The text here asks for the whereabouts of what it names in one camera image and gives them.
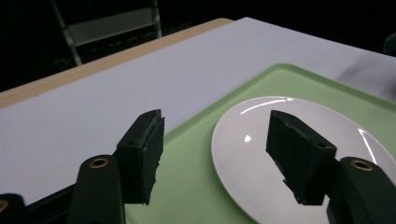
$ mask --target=table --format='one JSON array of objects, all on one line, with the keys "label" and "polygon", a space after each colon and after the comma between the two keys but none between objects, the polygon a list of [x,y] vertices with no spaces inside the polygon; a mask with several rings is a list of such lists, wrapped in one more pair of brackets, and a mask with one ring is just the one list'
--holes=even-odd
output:
[{"label": "table", "polygon": [[111,154],[138,115],[165,131],[264,69],[292,63],[396,102],[396,58],[263,21],[218,19],[0,94],[0,193],[33,203]]}]

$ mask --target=green tray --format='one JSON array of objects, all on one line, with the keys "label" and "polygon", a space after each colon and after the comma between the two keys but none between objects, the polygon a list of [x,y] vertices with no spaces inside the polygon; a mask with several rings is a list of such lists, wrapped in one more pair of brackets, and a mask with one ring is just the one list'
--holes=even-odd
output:
[{"label": "green tray", "polygon": [[396,104],[292,64],[275,64],[165,136],[150,205],[125,205],[127,221],[255,223],[222,186],[211,157],[211,138],[228,109],[261,96],[290,96],[325,105],[359,123],[396,158]]}]

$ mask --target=wooden table edge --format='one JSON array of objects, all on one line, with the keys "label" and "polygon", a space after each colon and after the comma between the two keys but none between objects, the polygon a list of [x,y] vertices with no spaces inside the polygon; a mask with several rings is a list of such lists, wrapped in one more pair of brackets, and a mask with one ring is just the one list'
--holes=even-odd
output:
[{"label": "wooden table edge", "polygon": [[0,92],[0,108],[15,105],[16,103],[35,97],[43,92],[56,89],[62,85],[74,82],[84,77],[88,77],[100,71],[106,70],[107,68],[113,67],[120,63],[128,62],[132,59],[176,44],[177,42],[213,30],[230,22],[232,22],[232,20],[224,18],[208,21],[186,30],[106,56],[105,58],[98,59],[90,63],[85,63],[81,66],[68,69],[61,73],[43,77],[39,80],[21,85],[19,87]]}]

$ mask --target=white plate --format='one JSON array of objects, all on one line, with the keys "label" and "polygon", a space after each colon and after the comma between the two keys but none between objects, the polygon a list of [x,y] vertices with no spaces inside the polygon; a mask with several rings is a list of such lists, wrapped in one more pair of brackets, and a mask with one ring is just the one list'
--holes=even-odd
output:
[{"label": "white plate", "polygon": [[354,156],[374,161],[396,183],[396,162],[381,144],[347,117],[306,100],[261,97],[229,109],[212,136],[219,178],[236,203],[259,223],[328,223],[326,208],[297,204],[283,175],[265,151],[272,109],[290,113],[337,146],[336,159]]}]

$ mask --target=white tabletop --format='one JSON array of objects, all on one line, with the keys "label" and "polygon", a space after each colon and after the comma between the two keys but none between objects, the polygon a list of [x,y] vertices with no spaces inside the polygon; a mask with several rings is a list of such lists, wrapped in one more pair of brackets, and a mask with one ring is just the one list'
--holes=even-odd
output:
[{"label": "white tabletop", "polygon": [[0,194],[27,204],[112,154],[138,115],[165,130],[276,63],[292,63],[396,102],[396,58],[244,18],[0,110]]}]

